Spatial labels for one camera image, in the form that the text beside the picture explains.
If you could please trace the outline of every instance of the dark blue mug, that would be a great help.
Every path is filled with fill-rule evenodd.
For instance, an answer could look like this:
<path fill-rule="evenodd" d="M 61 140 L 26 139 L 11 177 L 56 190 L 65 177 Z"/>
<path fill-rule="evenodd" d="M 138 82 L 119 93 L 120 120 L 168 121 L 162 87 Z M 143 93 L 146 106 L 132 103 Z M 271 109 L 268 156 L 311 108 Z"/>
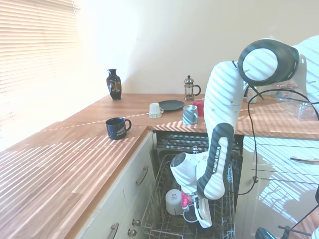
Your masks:
<path fill-rule="evenodd" d="M 126 121 L 128 121 L 130 124 L 128 129 L 126 129 Z M 126 136 L 126 132 L 132 127 L 132 122 L 129 119 L 124 119 L 122 117 L 111 118 L 105 123 L 110 139 L 124 138 Z"/>

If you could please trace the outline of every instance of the dishwasher rack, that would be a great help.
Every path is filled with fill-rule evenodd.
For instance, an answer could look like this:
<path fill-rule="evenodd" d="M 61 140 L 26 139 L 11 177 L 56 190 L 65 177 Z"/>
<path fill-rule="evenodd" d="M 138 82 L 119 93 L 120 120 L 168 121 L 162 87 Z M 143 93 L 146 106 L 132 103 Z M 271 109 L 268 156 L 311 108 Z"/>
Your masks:
<path fill-rule="evenodd" d="M 229 192 L 223 198 L 209 202 L 213 226 L 204 234 L 194 235 L 190 232 L 182 215 L 172 216 L 166 210 L 166 193 L 173 188 L 180 189 L 171 173 L 170 162 L 165 160 L 161 162 L 151 197 L 143 215 L 142 226 L 149 239 L 235 239 L 231 164 L 227 175 Z"/>

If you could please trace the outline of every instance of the red mug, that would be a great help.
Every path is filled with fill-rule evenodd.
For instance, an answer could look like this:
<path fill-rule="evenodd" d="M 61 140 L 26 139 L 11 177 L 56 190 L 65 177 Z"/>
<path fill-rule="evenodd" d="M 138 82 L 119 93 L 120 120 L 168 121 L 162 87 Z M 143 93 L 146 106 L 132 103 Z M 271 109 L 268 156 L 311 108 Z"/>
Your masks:
<path fill-rule="evenodd" d="M 204 100 L 197 99 L 193 101 L 193 106 L 197 106 L 198 116 L 204 116 Z"/>

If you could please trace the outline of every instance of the white wall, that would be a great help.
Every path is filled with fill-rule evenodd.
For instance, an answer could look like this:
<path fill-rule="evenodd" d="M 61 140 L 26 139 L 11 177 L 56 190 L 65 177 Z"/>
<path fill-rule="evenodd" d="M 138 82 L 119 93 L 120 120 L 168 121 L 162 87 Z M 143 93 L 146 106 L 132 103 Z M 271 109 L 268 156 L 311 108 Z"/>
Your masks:
<path fill-rule="evenodd" d="M 255 40 L 297 44 L 319 34 L 319 0 L 85 3 L 99 77 L 118 68 L 124 93 L 183 93 L 187 75 L 205 90 L 213 66 Z"/>

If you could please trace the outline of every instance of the vase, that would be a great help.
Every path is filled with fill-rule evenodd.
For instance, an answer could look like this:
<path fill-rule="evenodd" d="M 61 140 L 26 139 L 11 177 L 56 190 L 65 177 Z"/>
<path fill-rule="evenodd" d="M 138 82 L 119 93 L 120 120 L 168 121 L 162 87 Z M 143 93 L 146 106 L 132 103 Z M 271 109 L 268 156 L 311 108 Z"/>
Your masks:
<path fill-rule="evenodd" d="M 110 95 L 114 101 L 121 99 L 122 84 L 121 78 L 116 74 L 116 69 L 108 70 L 109 76 L 106 78 L 106 84 L 108 85 Z"/>

